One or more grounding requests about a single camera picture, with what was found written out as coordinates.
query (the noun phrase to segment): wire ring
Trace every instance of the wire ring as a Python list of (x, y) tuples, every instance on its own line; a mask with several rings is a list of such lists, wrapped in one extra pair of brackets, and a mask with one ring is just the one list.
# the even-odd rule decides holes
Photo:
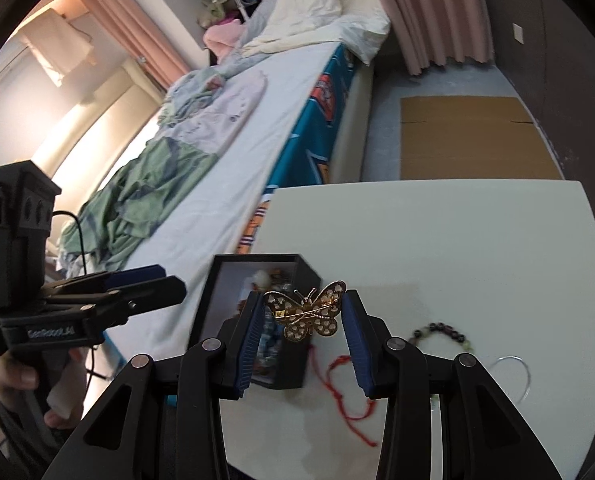
[(506, 359), (513, 359), (515, 361), (519, 361), (520, 363), (522, 363), (522, 366), (524, 366), (524, 370), (527, 371), (527, 387), (524, 389), (524, 393), (522, 394), (522, 396), (519, 398), (519, 400), (517, 401), (517, 404), (521, 403), (524, 399), (527, 398), (527, 395), (529, 394), (529, 390), (531, 389), (531, 370), (529, 368), (529, 365), (527, 365), (524, 360), (521, 357), (517, 357), (516, 355), (506, 355), (504, 357), (498, 357), (490, 366), (489, 366), (489, 371), (493, 370), (493, 368), (495, 368), (495, 365), (499, 364), (500, 362), (506, 360)]

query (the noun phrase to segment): blue gripper pad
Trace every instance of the blue gripper pad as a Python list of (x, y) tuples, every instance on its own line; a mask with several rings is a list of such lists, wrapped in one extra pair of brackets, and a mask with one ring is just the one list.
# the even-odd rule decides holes
[(364, 390), (367, 397), (370, 397), (375, 389), (371, 370), (371, 355), (357, 313), (348, 294), (344, 294), (341, 299), (341, 323), (349, 346), (357, 385)]
[(113, 272), (113, 274), (107, 278), (104, 286), (106, 287), (106, 290), (111, 290), (112, 288), (119, 288), (121, 286), (157, 280), (158, 278), (166, 278), (164, 267), (151, 265), (147, 267), (139, 267), (137, 269)]
[(251, 384), (251, 376), (254, 373), (254, 361), (257, 349), (260, 346), (262, 329), (264, 328), (264, 305), (262, 299), (255, 304), (246, 335), (242, 341), (242, 347), (238, 354), (238, 369), (236, 370), (235, 388), (240, 397), (244, 395), (245, 389)]

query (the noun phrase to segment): light switch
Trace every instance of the light switch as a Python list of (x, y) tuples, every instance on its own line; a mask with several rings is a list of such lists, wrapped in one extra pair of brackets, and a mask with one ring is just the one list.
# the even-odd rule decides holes
[(524, 29), (517, 23), (513, 23), (513, 38), (524, 44)]

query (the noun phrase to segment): person's hand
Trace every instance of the person's hand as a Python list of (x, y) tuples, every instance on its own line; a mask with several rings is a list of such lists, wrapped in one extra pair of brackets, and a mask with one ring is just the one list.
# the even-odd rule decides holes
[[(86, 354), (79, 348), (71, 348), (68, 354), (76, 363), (84, 362), (86, 357)], [(17, 392), (35, 390), (38, 387), (39, 380), (35, 368), (17, 361), (10, 352), (0, 356), (0, 402), (10, 412), (15, 411)], [(84, 399), (82, 399), (82, 402), (76, 403), (69, 418), (63, 418), (55, 410), (49, 410), (44, 414), (44, 423), (56, 430), (69, 430), (76, 427), (82, 418), (83, 401)]]

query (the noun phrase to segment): mattress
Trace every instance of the mattress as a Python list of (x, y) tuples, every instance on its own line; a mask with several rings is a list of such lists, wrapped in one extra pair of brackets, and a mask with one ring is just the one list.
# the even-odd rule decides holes
[(107, 330), (125, 359), (143, 352), (155, 360), (184, 353), (213, 256), (236, 250), (313, 87), (339, 46), (309, 45), (255, 66), (267, 78), (258, 107), (225, 155), (127, 262), (126, 269), (161, 265), (186, 283), (188, 294), (182, 304)]
[(236, 250), (249, 253), (276, 189), (328, 184), (329, 161), (355, 73), (356, 58), (339, 44), (300, 114)]

